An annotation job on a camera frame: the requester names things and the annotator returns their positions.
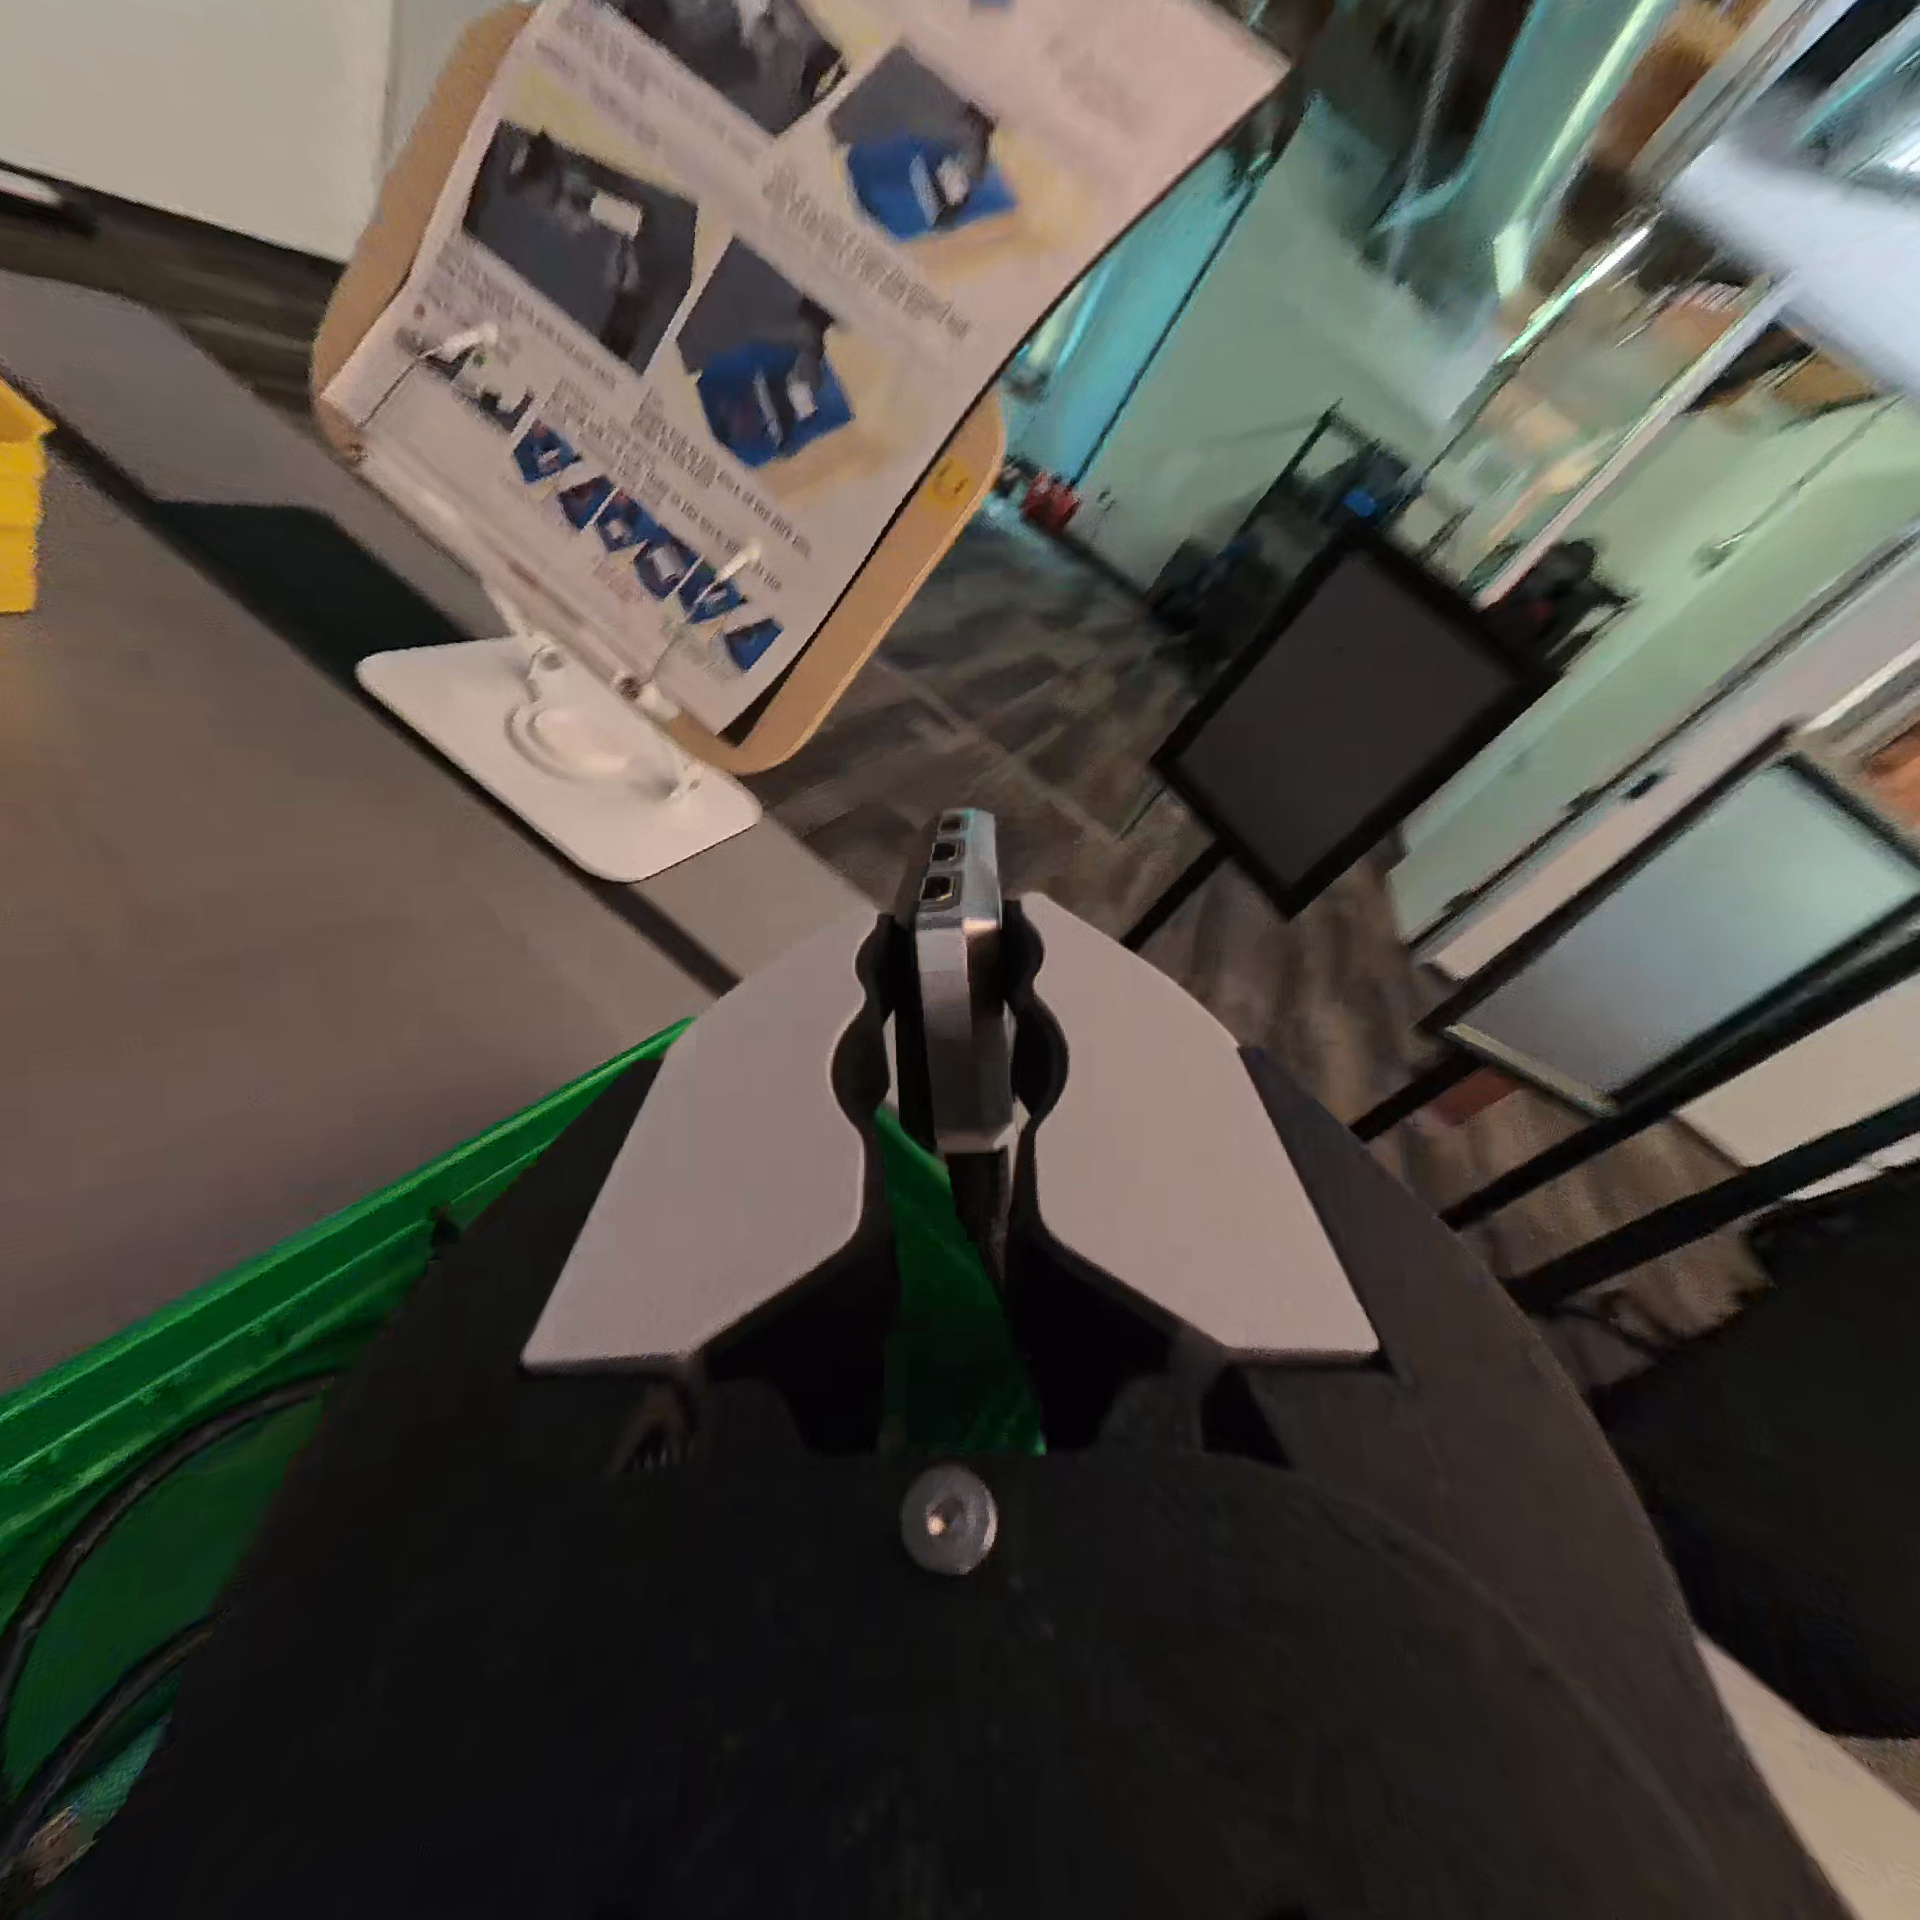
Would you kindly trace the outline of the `printed instruction sheet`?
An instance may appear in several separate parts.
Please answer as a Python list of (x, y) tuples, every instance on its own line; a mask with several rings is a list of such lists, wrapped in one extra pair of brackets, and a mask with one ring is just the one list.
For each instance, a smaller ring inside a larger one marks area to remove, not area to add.
[(320, 402), (725, 734), (1283, 75), (1221, 6), (539, 6)]

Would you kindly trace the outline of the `white board stand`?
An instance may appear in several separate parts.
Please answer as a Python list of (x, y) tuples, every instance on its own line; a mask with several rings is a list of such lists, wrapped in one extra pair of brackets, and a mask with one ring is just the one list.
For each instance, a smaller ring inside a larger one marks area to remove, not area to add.
[(595, 881), (661, 879), (762, 823), (669, 734), (679, 708), (650, 679), (496, 611), (503, 635), (372, 654), (357, 687)]

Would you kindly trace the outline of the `dark flat mat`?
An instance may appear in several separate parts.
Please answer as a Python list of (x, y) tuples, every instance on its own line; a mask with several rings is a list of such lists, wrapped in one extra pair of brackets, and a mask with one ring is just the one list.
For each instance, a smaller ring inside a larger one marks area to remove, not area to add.
[(182, 553), (210, 566), (254, 614), (309, 654), (357, 665), (374, 654), (469, 638), (323, 512), (157, 500), (156, 516)]

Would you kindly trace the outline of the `instruction sheet on stand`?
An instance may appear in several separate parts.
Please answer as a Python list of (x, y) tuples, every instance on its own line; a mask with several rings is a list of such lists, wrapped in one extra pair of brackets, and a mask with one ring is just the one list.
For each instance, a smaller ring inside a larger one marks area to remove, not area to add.
[(314, 416), (323, 440), (362, 482), (412, 522), (423, 540), (466, 567), (482, 587), (498, 591), (506, 617), (528, 617), (541, 640), (556, 643), (646, 730), (672, 739), (675, 750), (698, 766), (728, 777), (758, 776), (790, 759), (814, 739), (970, 526), (1006, 447), (1000, 406), (994, 394), (987, 394), (951, 432), (939, 463), (904, 500), (840, 603), (828, 616), (819, 638), (806, 646), (780, 687), (765, 692), (754, 718), (739, 727), (739, 739), (709, 731), (666, 692), (650, 690), (646, 678), (628, 668), (600, 640), (591, 640), (586, 620), (562, 614), (528, 575), (485, 561), (453, 508), (395, 471), (390, 459), (370, 452), (364, 430), (352, 426), (342, 406), (325, 394), (400, 292), (469, 123), (528, 19), (526, 6), (471, 11), (460, 38), (445, 42), (439, 75), (421, 99), (404, 140), (390, 148), (374, 207), (327, 303), (311, 350)]

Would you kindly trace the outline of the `black monitor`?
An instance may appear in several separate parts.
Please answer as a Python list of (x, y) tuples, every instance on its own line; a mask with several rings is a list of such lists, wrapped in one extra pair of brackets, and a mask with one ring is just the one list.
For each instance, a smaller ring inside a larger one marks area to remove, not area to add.
[(1338, 537), (1151, 756), (1293, 920), (1541, 702), (1548, 665), (1374, 532)]

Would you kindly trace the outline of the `yellow plastic bin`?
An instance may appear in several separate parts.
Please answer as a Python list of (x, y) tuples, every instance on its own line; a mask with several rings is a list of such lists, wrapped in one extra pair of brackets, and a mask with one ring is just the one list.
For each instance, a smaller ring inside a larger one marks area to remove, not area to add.
[(3, 600), (4, 617), (37, 609), (47, 440), (55, 432), (23, 394), (3, 383)]

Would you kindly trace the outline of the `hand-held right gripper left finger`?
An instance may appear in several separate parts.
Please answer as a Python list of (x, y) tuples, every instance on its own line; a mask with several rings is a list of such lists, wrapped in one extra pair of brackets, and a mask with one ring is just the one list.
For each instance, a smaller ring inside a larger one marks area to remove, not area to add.
[(522, 1350), (528, 1375), (684, 1375), (870, 1225), (886, 932), (808, 936), (672, 1042)]

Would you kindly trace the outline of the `framed screen on stand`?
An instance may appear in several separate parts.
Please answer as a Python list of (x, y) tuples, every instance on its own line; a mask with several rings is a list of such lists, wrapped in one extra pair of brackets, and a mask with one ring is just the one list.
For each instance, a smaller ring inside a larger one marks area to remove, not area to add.
[(1915, 830), (1776, 734), (1422, 1023), (1595, 1121), (1703, 1073), (1915, 916)]

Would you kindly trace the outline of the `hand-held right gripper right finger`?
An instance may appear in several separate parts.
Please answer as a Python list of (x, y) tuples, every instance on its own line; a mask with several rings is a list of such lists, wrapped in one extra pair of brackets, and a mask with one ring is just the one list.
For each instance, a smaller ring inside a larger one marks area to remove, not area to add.
[(1378, 1335), (1231, 1034), (1046, 897), (1020, 902), (1024, 1107), (1006, 1302), (1092, 1368), (1188, 1339), (1227, 1360), (1364, 1363)]

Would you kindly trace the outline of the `grey HDMI switch box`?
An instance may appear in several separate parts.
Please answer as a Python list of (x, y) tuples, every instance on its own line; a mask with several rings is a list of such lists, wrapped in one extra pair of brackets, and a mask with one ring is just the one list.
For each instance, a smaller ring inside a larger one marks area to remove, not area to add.
[(1000, 892), (996, 819), (938, 812), (895, 895), (891, 972), (901, 1121), (943, 1161), (1018, 1139), (1018, 1007), (1039, 953), (1024, 906)]

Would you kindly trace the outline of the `green plastic bin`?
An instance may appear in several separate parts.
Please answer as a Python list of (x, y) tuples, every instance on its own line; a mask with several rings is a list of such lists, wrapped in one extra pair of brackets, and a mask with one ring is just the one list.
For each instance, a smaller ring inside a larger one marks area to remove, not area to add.
[[(117, 1520), (114, 1492), (228, 1409), (333, 1379), (423, 1273), (620, 1080), (666, 1057), (679, 1023), (485, 1135), (354, 1201), (317, 1227), (192, 1290), (3, 1404), (3, 1611), (16, 1617), (4, 1684), (4, 1816), (74, 1746), (133, 1668), (213, 1617), (317, 1407), (250, 1414), (196, 1442)], [(886, 1419), (914, 1448), (1039, 1455), (1039, 1416), (938, 1161), (879, 1121), (902, 1307), (886, 1359)], [(30, 1594), (71, 1545), (55, 1584)]]

